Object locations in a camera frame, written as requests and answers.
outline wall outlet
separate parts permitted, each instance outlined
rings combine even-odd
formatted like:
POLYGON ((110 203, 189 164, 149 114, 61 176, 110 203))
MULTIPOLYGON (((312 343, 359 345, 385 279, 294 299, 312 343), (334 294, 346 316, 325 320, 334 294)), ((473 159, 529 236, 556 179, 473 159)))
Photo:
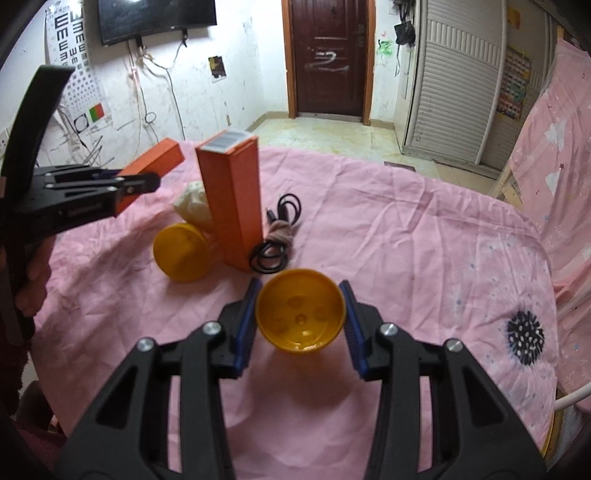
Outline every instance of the wall outlet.
POLYGON ((8 132, 6 129, 2 129, 0 131, 0 158, 4 157, 4 152, 6 151, 6 147, 8 145, 8 132))

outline yellow bowl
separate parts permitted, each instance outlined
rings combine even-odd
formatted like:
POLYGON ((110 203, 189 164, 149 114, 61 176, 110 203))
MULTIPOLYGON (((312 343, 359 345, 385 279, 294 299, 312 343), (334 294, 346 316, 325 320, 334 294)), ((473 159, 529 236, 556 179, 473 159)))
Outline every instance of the yellow bowl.
POLYGON ((338 286, 314 270, 287 270, 269 281, 256 300, 256 321, 273 345, 291 353, 320 350, 345 322, 338 286))
POLYGON ((199 280, 209 270, 212 252, 205 236, 189 223, 177 223, 154 239, 154 259, 165 274, 180 283, 199 280))

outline red green flag sticker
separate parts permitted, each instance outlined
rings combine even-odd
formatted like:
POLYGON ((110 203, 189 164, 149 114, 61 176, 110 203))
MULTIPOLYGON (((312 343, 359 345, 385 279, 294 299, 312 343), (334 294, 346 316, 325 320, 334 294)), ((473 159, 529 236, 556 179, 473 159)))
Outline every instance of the red green flag sticker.
POLYGON ((97 122, 98 120, 100 120, 104 116, 105 116, 105 111, 103 110, 102 103, 99 103, 90 109, 90 117, 92 118, 93 122, 97 122))

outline pink bedsheet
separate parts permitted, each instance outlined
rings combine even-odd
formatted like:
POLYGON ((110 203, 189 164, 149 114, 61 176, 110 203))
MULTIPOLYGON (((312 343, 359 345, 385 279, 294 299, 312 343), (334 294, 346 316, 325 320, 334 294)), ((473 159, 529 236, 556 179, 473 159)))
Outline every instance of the pink bedsheet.
MULTIPOLYGON (((51 259, 33 359, 66 433, 138 338, 183 338, 246 290, 250 275, 223 264, 179 285, 154 263, 155 234, 179 220, 173 199, 199 178, 194 151, 184 149, 187 160, 156 194, 117 219, 65 234, 51 259)), ((264 206, 286 192, 302 199, 291 268, 348 279, 359 301, 419 340, 461 338, 543 443, 556 388, 556 307, 547 258, 529 221, 471 190, 307 151, 262 148, 261 184, 264 206), (535 315, 545 338, 528 366, 518 360, 517 344, 515 353, 509 346, 508 322, 518 311, 535 315)), ((308 356, 280 352, 257 334, 250 368, 225 381, 222 395, 238 478, 363 477, 379 384, 357 377, 342 334, 308 356)), ((425 398, 422 469, 431 449, 425 398)), ((173 447, 177 432, 173 423, 173 447)), ((172 461, 178 465, 176 455, 172 461)))
MULTIPOLYGON (((511 169, 548 252, 557 291, 558 382, 591 381, 591 59, 559 40, 548 88, 521 130, 511 169)), ((591 410, 591 397, 578 404, 591 410)))

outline orange rectangular box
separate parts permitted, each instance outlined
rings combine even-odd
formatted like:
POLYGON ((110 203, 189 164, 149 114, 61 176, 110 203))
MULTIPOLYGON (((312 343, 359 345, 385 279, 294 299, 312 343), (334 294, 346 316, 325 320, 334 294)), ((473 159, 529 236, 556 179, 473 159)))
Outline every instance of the orange rectangular box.
POLYGON ((196 150, 223 260, 248 272, 250 254, 262 242, 258 138, 228 130, 196 150))
MULTIPOLYGON (((126 166, 119 175, 137 175, 140 173, 156 173, 160 178, 178 167, 184 160, 183 152, 178 142, 172 138, 165 138, 159 144, 150 148, 137 160, 126 166)), ((117 205, 117 215, 137 200, 139 195, 127 196, 117 205)))

